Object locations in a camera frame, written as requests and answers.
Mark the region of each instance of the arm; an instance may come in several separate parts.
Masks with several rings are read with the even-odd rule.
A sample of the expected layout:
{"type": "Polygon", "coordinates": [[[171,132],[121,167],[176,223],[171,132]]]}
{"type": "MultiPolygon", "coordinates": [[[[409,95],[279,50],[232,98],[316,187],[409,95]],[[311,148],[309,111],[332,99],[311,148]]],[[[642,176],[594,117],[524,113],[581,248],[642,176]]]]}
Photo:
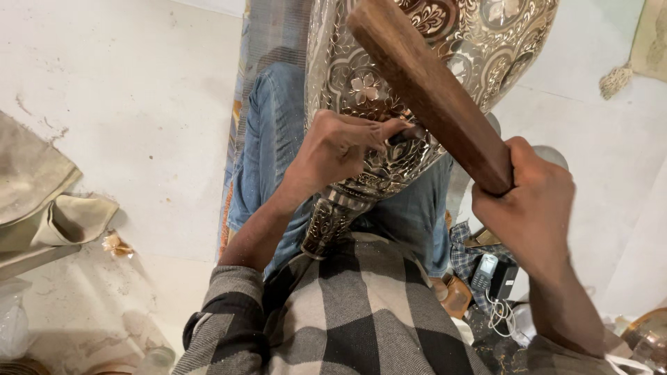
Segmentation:
{"type": "Polygon", "coordinates": [[[577,353],[602,358],[604,326],[568,252],[572,175],[541,159],[521,137],[507,144],[516,188],[495,198],[475,185],[473,211],[528,273],[538,333],[577,353]]]}
{"type": "Polygon", "coordinates": [[[330,183],[361,173],[368,147],[386,152],[384,141],[409,127],[397,119],[380,123],[318,111],[280,186],[234,235],[218,265],[262,272],[303,201],[330,183]]]}
{"type": "Polygon", "coordinates": [[[220,256],[201,312],[183,332],[185,354],[173,373],[199,374],[215,364],[221,373],[259,374],[269,359],[261,306],[260,272],[269,264],[296,208],[329,183],[363,170],[364,152],[410,127],[319,111],[275,193],[236,233],[220,256]]]}

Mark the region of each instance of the blue jeans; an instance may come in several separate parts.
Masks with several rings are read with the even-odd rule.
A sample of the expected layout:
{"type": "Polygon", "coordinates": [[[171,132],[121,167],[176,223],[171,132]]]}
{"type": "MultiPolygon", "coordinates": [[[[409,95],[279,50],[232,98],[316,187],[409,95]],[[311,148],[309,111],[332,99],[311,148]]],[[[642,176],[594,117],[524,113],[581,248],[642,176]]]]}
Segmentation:
{"type": "MultiPolygon", "coordinates": [[[[303,88],[303,70],[294,65],[274,63],[257,76],[248,97],[245,147],[232,177],[227,217],[230,229],[238,232],[269,199],[299,151],[305,113],[303,88]]],[[[442,277],[450,253],[445,200],[451,169],[452,158],[447,154],[405,190],[362,214],[352,223],[352,230],[410,246],[429,276],[442,277]]],[[[311,198],[296,210],[264,278],[301,251],[312,208],[311,198]]]]}

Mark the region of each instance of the wooden handle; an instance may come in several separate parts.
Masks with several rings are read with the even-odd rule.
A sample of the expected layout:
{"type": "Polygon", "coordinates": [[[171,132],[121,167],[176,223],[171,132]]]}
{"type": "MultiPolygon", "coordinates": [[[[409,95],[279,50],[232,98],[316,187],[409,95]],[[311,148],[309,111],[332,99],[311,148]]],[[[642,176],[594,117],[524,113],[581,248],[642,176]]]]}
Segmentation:
{"type": "Polygon", "coordinates": [[[491,194],[510,191],[510,148],[394,0],[360,0],[347,25],[380,75],[470,177],[491,194]]]}

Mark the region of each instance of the tiled floor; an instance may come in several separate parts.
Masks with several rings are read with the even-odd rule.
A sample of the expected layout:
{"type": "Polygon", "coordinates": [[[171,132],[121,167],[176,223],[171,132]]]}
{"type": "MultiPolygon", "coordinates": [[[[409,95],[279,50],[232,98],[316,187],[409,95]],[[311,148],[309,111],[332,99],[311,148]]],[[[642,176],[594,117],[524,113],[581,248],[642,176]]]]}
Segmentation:
{"type": "MultiPolygon", "coordinates": [[[[609,102],[597,88],[627,60],[642,3],[562,0],[494,110],[505,138],[567,157],[574,263],[609,314],[667,303],[667,84],[635,77],[609,102]]],[[[164,0],[0,2],[0,109],[46,139],[68,129],[54,144],[84,173],[75,190],[115,198],[111,226],[139,254],[114,260],[97,242],[22,276],[31,353],[56,374],[151,343],[182,352],[213,266],[240,27],[164,0]]]]}
{"type": "Polygon", "coordinates": [[[110,226],[138,253],[97,242],[21,276],[30,353],[56,374],[182,352],[217,248],[240,34],[166,0],[0,2],[0,110],[79,166],[75,192],[120,204],[110,226]]]}

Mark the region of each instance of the metal vase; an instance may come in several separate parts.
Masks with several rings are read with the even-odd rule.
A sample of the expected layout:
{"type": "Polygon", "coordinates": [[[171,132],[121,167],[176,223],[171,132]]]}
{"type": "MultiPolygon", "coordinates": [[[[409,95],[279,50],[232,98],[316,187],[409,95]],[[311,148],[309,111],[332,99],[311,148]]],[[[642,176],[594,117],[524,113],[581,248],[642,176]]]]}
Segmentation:
{"type": "MultiPolygon", "coordinates": [[[[308,35],[305,131],[331,109],[374,121],[419,119],[380,77],[345,25],[357,0],[314,0],[308,35]]],[[[395,0],[486,114],[540,54],[558,0],[395,0]]],[[[445,154],[427,131],[365,157],[364,172],[317,195],[301,250],[324,259],[352,221],[402,191],[445,154]]]]}

